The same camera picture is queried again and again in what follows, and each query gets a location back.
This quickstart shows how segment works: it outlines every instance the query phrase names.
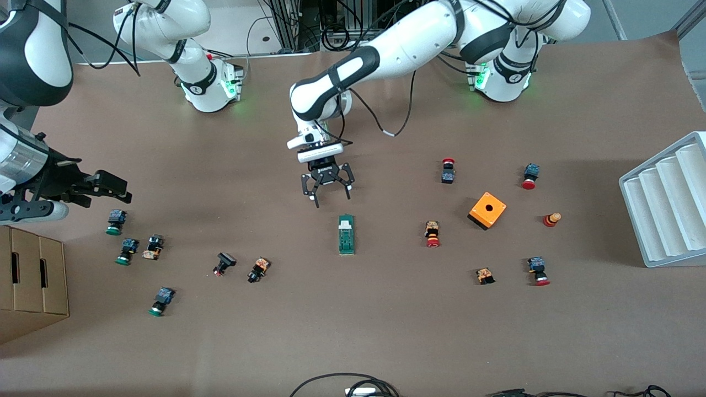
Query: black cable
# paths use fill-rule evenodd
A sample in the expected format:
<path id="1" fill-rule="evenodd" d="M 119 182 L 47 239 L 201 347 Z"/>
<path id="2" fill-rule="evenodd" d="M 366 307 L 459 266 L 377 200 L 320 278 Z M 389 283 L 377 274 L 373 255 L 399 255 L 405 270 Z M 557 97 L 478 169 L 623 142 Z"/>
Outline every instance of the black cable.
<path id="1" fill-rule="evenodd" d="M 375 124 L 378 125 L 378 128 L 380 129 L 380 131 L 385 131 L 385 129 L 383 128 L 383 126 L 380 125 L 380 120 L 378 120 L 378 115 L 375 114 L 375 112 L 373 112 L 373 110 L 370 108 L 370 106 L 368 105 L 368 103 L 365 102 L 365 99 L 363 99 L 363 97 L 360 96 L 360 94 L 359 94 L 356 90 L 354 90 L 353 88 L 350 89 L 350 92 L 352 92 L 353 94 L 355 94 L 355 96 L 358 97 L 358 99 L 359 99 L 360 102 L 363 104 L 363 106 L 365 106 L 365 108 L 368 110 L 368 112 L 370 112 L 370 114 L 373 116 L 373 119 L 375 119 Z"/>
<path id="2" fill-rule="evenodd" d="M 222 52 L 222 51 L 217 51 L 215 49 L 204 49 L 206 52 L 210 52 L 211 54 L 218 55 L 219 57 L 224 57 L 224 58 L 234 58 L 233 55 L 228 54 L 227 52 Z"/>
<path id="3" fill-rule="evenodd" d="M 417 75 L 417 71 L 414 71 L 414 73 L 412 73 L 412 81 L 409 82 L 409 106 L 407 107 L 407 116 L 405 117 L 405 122 L 402 123 L 402 126 L 400 127 L 400 129 L 399 129 L 397 132 L 395 132 L 394 134 L 391 133 L 391 132 L 388 132 L 387 130 L 385 130 L 385 129 L 383 128 L 383 126 L 380 125 L 380 120 L 378 120 L 378 115 L 375 114 L 375 112 L 370 108 L 370 106 L 368 105 L 368 103 L 365 102 L 365 100 L 363 99 L 363 97 L 360 96 L 360 94 L 359 94 L 356 90 L 354 90 L 354 89 L 351 88 L 350 91 L 351 91 L 355 96 L 358 97 L 358 99 L 359 99 L 360 102 L 363 104 L 363 106 L 365 106 L 365 108 L 368 110 L 368 112 L 370 112 L 370 114 L 373 116 L 373 119 L 375 119 L 375 124 L 378 125 L 378 128 L 380 129 L 380 131 L 381 131 L 383 134 L 388 135 L 388 136 L 392 136 L 392 137 L 394 138 L 394 137 L 400 135 L 400 133 L 402 132 L 402 130 L 405 129 L 405 127 L 407 126 L 407 122 L 409 121 L 409 116 L 412 114 L 412 94 L 414 93 L 414 77 L 415 77 L 416 75 Z"/>
<path id="4" fill-rule="evenodd" d="M 586 397 L 582 394 L 576 394 L 576 393 L 565 393 L 563 391 L 549 391 L 547 393 L 541 393 L 538 395 L 539 397 L 557 397 L 557 396 L 564 396 L 564 397 Z"/>
<path id="5" fill-rule="evenodd" d="M 358 48 L 358 45 L 359 45 L 360 42 L 363 40 L 363 37 L 365 37 L 365 36 L 368 34 L 368 32 L 370 32 L 370 29 L 372 29 L 373 26 L 377 25 L 377 24 L 378 24 L 381 20 L 383 20 L 383 18 L 385 18 L 387 15 L 396 12 L 398 9 L 400 9 L 400 7 L 402 7 L 402 6 L 405 5 L 406 3 L 412 3 L 412 2 L 413 2 L 413 0 L 402 1 L 402 2 L 400 2 L 400 3 L 398 3 L 398 4 L 396 4 L 394 7 L 390 8 L 389 10 L 385 11 L 384 13 L 382 13 L 382 15 L 380 15 L 380 16 L 378 17 L 378 19 L 375 19 L 375 20 L 370 24 L 370 26 L 368 26 L 368 28 L 365 29 L 365 32 L 363 32 L 363 33 L 360 34 L 360 38 L 358 39 L 358 41 L 355 42 L 355 44 L 353 44 L 353 47 L 351 48 L 351 51 L 355 51 L 356 48 Z"/>
<path id="6" fill-rule="evenodd" d="M 106 45 L 108 45 L 109 47 L 111 47 L 114 52 L 117 52 L 117 54 L 120 55 L 120 57 L 121 57 L 122 59 L 124 59 L 125 62 L 126 62 L 128 65 L 130 65 L 130 67 L 135 71 L 135 73 L 137 73 L 138 76 L 140 75 L 140 71 L 138 71 L 137 68 L 132 64 L 132 62 L 130 62 L 130 59 L 128 59 L 128 57 L 127 57 L 116 45 L 113 45 L 113 43 L 111 43 L 111 42 L 109 42 L 108 40 L 104 39 L 103 36 L 98 35 L 96 32 L 93 32 L 93 31 L 91 31 L 91 30 L 88 30 L 88 29 L 84 28 L 83 26 L 76 25 L 75 23 L 72 23 L 72 22 L 69 22 L 69 23 L 68 23 L 68 26 L 71 27 L 71 28 L 79 29 L 79 30 L 81 30 L 82 32 L 87 33 L 87 34 L 89 34 L 89 35 L 91 35 L 91 36 L 97 38 L 97 39 L 100 40 L 101 42 L 103 42 L 103 43 L 105 43 Z M 73 46 L 76 48 L 76 50 L 78 51 L 78 53 L 83 56 L 83 50 L 78 46 L 78 44 L 77 44 L 76 41 L 71 37 L 71 35 L 68 35 L 68 38 L 69 38 L 69 40 L 71 41 L 71 44 L 73 44 Z M 103 69 L 103 68 L 106 67 L 106 66 L 108 65 L 108 63 L 112 60 L 112 57 L 113 57 L 113 55 L 111 55 L 109 61 L 108 61 L 105 65 L 101 65 L 101 66 L 96 66 L 96 65 L 92 64 L 90 61 L 88 61 L 88 59 L 86 59 L 86 61 L 87 61 L 88 65 L 91 66 L 91 67 L 94 68 L 94 69 Z"/>
<path id="7" fill-rule="evenodd" d="M 255 19 L 255 20 L 253 21 L 253 23 L 250 25 L 250 28 L 248 29 L 248 35 L 245 37 L 245 50 L 248 52 L 248 56 L 251 56 L 251 55 L 252 55 L 252 54 L 250 54 L 250 44 L 249 44 L 249 43 L 250 43 L 250 33 L 253 31 L 253 26 L 255 26 L 255 24 L 256 24 L 259 20 L 268 19 L 268 18 L 274 18 L 274 17 L 272 17 L 272 16 L 261 16 L 260 18 Z"/>
<path id="8" fill-rule="evenodd" d="M 455 71 L 457 71 L 457 72 L 463 73 L 463 74 L 465 74 L 466 76 L 469 75 L 469 73 L 468 73 L 467 71 L 461 70 L 461 69 L 457 68 L 456 66 L 453 66 L 452 64 L 449 64 L 444 58 L 442 58 L 442 57 L 440 57 L 440 56 L 438 56 L 438 55 L 437 55 L 436 57 L 439 59 L 439 61 L 442 61 L 446 66 L 450 67 L 451 69 L 453 69 L 453 70 L 455 70 Z"/>
<path id="9" fill-rule="evenodd" d="M 319 379 L 324 379 L 324 378 L 332 378 L 332 377 L 357 377 L 357 378 L 366 378 L 370 380 L 379 380 L 375 377 L 371 377 L 370 375 L 366 374 L 357 374 L 354 372 L 334 372 L 332 374 L 324 374 L 324 375 L 319 375 L 317 377 L 313 377 L 310 379 L 307 379 L 306 381 L 303 381 L 297 388 L 292 392 L 292 394 L 289 395 L 289 397 L 294 397 L 295 394 L 297 394 L 297 391 L 299 391 L 302 387 L 306 386 L 307 384 L 310 384 L 313 381 L 318 381 Z"/>
<path id="10" fill-rule="evenodd" d="M 644 391 L 638 391 L 637 393 L 623 393 L 622 391 L 609 391 L 608 393 L 612 393 L 612 397 L 616 396 L 626 396 L 626 397 L 656 397 L 652 392 L 653 391 L 659 391 L 662 394 L 665 395 L 665 397 L 671 397 L 671 394 L 667 393 L 666 390 L 663 388 L 659 387 L 656 384 L 651 384 L 645 389 Z"/>
<path id="11" fill-rule="evenodd" d="M 135 28 L 137 26 L 137 11 L 141 6 L 142 3 L 138 3 L 137 7 L 135 7 L 135 11 L 133 11 L 133 64 L 135 64 L 135 72 L 137 72 L 138 75 L 140 74 L 140 71 L 137 66 L 137 51 L 135 50 Z"/>
<path id="12" fill-rule="evenodd" d="M 465 61 L 463 58 L 461 58 L 461 57 L 459 57 L 459 56 L 456 56 L 456 55 L 454 55 L 454 54 L 449 54 L 449 53 L 446 52 L 446 51 L 442 51 L 442 52 L 441 52 L 441 55 L 443 55 L 443 56 L 445 56 L 445 57 L 449 57 L 449 58 L 456 59 L 457 61 Z"/>
<path id="13" fill-rule="evenodd" d="M 118 50 L 118 43 L 120 43 L 120 35 L 122 35 L 122 33 L 123 33 L 123 28 L 125 28 L 125 23 L 128 21 L 128 18 L 130 17 L 130 15 L 131 15 L 132 13 L 133 13 L 133 10 L 128 10 L 128 11 L 127 11 L 127 15 L 125 15 L 125 18 L 123 18 L 123 22 L 120 24 L 120 28 L 118 29 L 118 35 L 117 35 L 117 37 L 115 37 L 115 44 L 114 44 L 114 45 L 110 45 L 110 47 L 112 47 L 113 50 L 110 52 L 110 57 L 108 57 L 108 61 L 106 61 L 106 62 L 105 62 L 103 65 L 101 65 L 101 66 L 96 66 L 96 65 L 93 65 L 93 64 L 89 63 L 89 65 L 91 65 L 91 67 L 93 67 L 94 69 L 103 69 L 103 68 L 105 68 L 106 66 L 108 66 L 108 65 L 110 64 L 110 62 L 113 60 L 113 57 L 115 57 L 116 51 L 119 51 L 119 50 Z M 79 29 L 79 30 L 83 30 L 83 28 L 79 28 L 78 25 L 74 25 L 74 24 L 72 24 L 72 23 L 69 23 L 68 25 L 71 26 L 71 27 L 73 27 L 73 28 L 77 28 L 77 29 Z"/>
<path id="14" fill-rule="evenodd" d="M 347 9 L 348 12 L 353 14 L 353 19 L 355 19 L 356 22 L 360 24 L 360 37 L 358 38 L 358 41 L 363 39 L 363 20 L 361 20 L 360 17 L 358 17 L 358 13 L 356 13 L 354 10 L 352 10 L 346 3 L 343 2 L 343 0 L 336 0 L 340 5 L 343 6 L 343 8 Z"/>
<path id="15" fill-rule="evenodd" d="M 317 126 L 323 133 L 325 133 L 326 135 L 328 135 L 329 138 L 335 139 L 336 142 L 343 142 L 343 143 L 346 143 L 347 145 L 352 145 L 352 144 L 353 144 L 353 141 L 348 141 L 347 139 L 343 139 L 343 138 L 340 138 L 340 137 L 338 137 L 338 136 L 336 136 L 336 135 L 332 135 L 330 132 L 328 132 L 328 130 L 326 130 L 325 128 L 323 128 L 323 126 L 318 122 L 318 120 L 314 120 L 314 124 L 316 124 L 316 126 Z"/>

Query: orange push button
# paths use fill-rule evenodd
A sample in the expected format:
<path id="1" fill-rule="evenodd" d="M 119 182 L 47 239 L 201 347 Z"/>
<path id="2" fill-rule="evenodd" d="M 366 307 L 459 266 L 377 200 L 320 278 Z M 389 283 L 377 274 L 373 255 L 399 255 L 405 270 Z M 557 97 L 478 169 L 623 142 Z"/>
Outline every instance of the orange push button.
<path id="1" fill-rule="evenodd" d="M 498 221 L 507 206 L 492 194 L 485 192 L 475 206 L 468 212 L 468 219 L 472 220 L 483 230 L 488 230 Z"/>

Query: brown cardboard box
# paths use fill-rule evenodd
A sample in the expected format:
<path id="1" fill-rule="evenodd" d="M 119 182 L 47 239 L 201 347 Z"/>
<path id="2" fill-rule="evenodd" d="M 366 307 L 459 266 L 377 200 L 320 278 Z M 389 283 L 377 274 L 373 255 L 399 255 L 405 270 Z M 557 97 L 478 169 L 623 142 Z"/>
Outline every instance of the brown cardboard box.
<path id="1" fill-rule="evenodd" d="M 64 246 L 0 227 L 0 345 L 68 317 Z"/>

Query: work surface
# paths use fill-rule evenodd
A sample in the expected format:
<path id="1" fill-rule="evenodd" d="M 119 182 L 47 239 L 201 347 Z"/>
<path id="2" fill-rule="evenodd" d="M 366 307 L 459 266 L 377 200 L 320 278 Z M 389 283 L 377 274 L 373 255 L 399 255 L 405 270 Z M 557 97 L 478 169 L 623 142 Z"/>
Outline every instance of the work surface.
<path id="1" fill-rule="evenodd" d="M 432 61 L 417 73 L 414 109 L 397 138 L 358 102 L 355 142 L 339 156 L 357 181 L 301 194 L 306 167 L 291 84 L 338 55 L 254 59 L 243 100 L 200 114 L 166 64 L 78 68 L 71 95 L 34 131 L 52 147 L 128 180 L 133 203 L 94 199 L 57 223 L 27 226 L 66 242 L 71 318 L 0 347 L 7 396 L 288 396 L 326 372 L 365 372 L 408 397 L 482 396 L 524 387 L 602 396 L 663 386 L 703 396 L 706 268 L 647 269 L 618 178 L 688 132 L 706 128 L 676 37 L 556 45 L 522 97 L 492 103 Z M 359 92 L 389 130 L 407 111 L 409 76 Z M 330 128 L 338 131 L 340 124 Z M 441 159 L 457 179 L 439 182 Z M 520 187 L 529 162 L 534 191 Z M 508 205 L 480 230 L 466 219 L 490 191 Z M 129 212 L 122 237 L 165 236 L 158 262 L 113 263 L 122 237 L 108 212 Z M 541 215 L 561 212 L 554 229 Z M 355 215 L 356 254 L 337 252 L 337 217 Z M 424 223 L 441 224 L 428 249 Z M 216 255 L 238 260 L 223 278 Z M 248 284 L 254 261 L 267 277 Z M 533 286 L 543 256 L 551 284 Z M 490 267 L 497 282 L 478 285 Z M 161 286 L 176 298 L 147 311 Z M 341 396 L 352 379 L 303 396 Z"/>

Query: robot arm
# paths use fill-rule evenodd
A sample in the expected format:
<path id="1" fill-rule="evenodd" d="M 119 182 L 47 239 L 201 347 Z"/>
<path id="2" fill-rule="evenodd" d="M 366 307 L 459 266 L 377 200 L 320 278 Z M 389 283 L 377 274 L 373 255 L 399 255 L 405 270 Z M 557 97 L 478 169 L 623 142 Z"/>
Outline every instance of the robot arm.
<path id="1" fill-rule="evenodd" d="M 73 84 L 66 46 L 66 0 L 12 1 L 0 25 L 0 225 L 57 220 L 68 214 L 59 201 L 89 207 L 88 196 L 129 203 L 127 182 L 78 169 L 68 158 L 6 117 L 17 107 L 61 102 Z"/>
<path id="2" fill-rule="evenodd" d="M 529 55 L 533 60 L 535 48 L 538 51 L 541 46 L 533 40 L 539 36 L 532 36 L 532 40 L 525 40 L 522 45 L 509 45 L 513 33 L 515 36 L 518 34 L 518 29 L 568 40 L 583 31 L 590 17 L 590 10 L 583 0 L 497 0 L 497 4 L 502 8 L 485 0 L 432 1 L 405 16 L 374 40 L 361 45 L 323 73 L 295 83 L 289 97 L 299 135 L 290 140 L 287 147 L 299 149 L 299 162 L 309 165 L 311 174 L 302 175 L 304 194 L 318 206 L 318 186 L 337 180 L 329 174 L 331 168 L 334 173 L 338 171 L 334 156 L 343 152 L 343 144 L 340 140 L 332 141 L 332 136 L 321 123 L 348 113 L 352 105 L 348 90 L 353 85 L 411 73 L 451 44 L 458 45 L 460 56 L 467 64 L 485 64 L 502 58 L 502 53 L 512 47 L 516 47 L 517 51 L 508 51 L 510 57 L 525 57 L 530 45 L 532 51 Z M 531 63 L 531 60 L 519 62 L 504 57 L 511 68 L 521 66 L 528 69 Z M 323 177 L 322 168 L 326 170 Z M 311 190 L 306 186 L 309 178 L 316 180 Z M 341 183 L 347 191 L 350 190 L 353 181 L 344 182 Z"/>
<path id="3" fill-rule="evenodd" d="M 72 84 L 66 0 L 12 1 L 8 20 L 0 25 L 4 106 L 55 105 L 68 95 Z"/>
<path id="4" fill-rule="evenodd" d="M 209 59 L 192 38 L 208 31 L 211 15 L 203 0 L 137 0 L 113 13 L 121 39 L 160 58 L 181 80 L 186 99 L 202 112 L 217 112 L 240 99 L 242 68 Z"/>

